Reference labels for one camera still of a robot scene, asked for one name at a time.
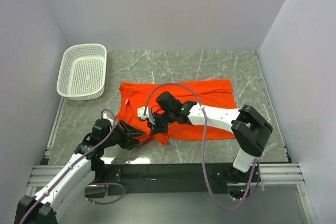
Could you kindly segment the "orange t shirt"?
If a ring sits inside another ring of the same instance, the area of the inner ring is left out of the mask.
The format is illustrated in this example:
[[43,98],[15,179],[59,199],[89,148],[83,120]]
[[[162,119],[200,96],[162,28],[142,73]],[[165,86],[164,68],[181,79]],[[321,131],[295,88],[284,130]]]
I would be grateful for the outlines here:
[[[203,105],[224,109],[236,108],[232,85],[228,79],[190,81],[183,82],[182,85],[194,91]],[[182,104],[185,102],[197,102],[197,98],[190,91],[177,85],[166,85],[152,93],[158,86],[158,84],[128,82],[122,82],[119,86],[121,106],[117,114],[118,122],[124,122],[143,132],[140,136],[132,136],[131,141],[141,145],[150,140],[156,140],[165,145],[171,138],[184,141],[200,141],[203,135],[203,126],[191,126],[174,122],[169,125],[167,133],[152,135],[147,122],[138,118],[137,109],[145,106],[147,101],[149,101],[149,108],[152,112],[164,113],[156,99],[165,91],[177,99],[172,105],[168,106],[171,112],[180,112]]]

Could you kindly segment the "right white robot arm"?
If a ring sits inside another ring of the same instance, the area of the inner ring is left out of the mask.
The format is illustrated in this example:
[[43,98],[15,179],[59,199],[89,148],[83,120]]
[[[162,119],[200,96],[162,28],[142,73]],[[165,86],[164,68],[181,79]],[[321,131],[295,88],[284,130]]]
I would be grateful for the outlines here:
[[147,105],[138,109],[138,117],[148,122],[152,134],[167,133],[172,123],[209,126],[232,133],[240,149],[230,175],[238,182],[249,175],[250,166],[262,156],[273,132],[271,124],[251,105],[223,109],[195,101],[182,103],[168,91],[160,94],[156,103],[162,113],[151,111]]

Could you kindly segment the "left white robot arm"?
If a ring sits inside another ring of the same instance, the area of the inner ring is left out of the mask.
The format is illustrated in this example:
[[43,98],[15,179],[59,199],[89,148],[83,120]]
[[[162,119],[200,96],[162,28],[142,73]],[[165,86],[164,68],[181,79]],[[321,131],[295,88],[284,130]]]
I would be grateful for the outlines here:
[[62,170],[33,196],[21,198],[14,222],[57,223],[66,204],[89,184],[104,189],[117,186],[123,197],[125,187],[119,183],[120,170],[113,179],[109,179],[101,157],[108,147],[119,145],[130,150],[140,145],[138,137],[144,134],[123,121],[111,123],[108,119],[96,120],[92,131],[85,135]]

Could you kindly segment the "white perforated plastic basket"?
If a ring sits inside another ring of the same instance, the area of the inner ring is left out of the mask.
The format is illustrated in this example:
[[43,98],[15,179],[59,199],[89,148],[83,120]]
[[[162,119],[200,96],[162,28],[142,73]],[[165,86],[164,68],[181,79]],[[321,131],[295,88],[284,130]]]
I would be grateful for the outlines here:
[[101,44],[80,44],[63,54],[56,89],[60,96],[87,101],[104,93],[107,50]]

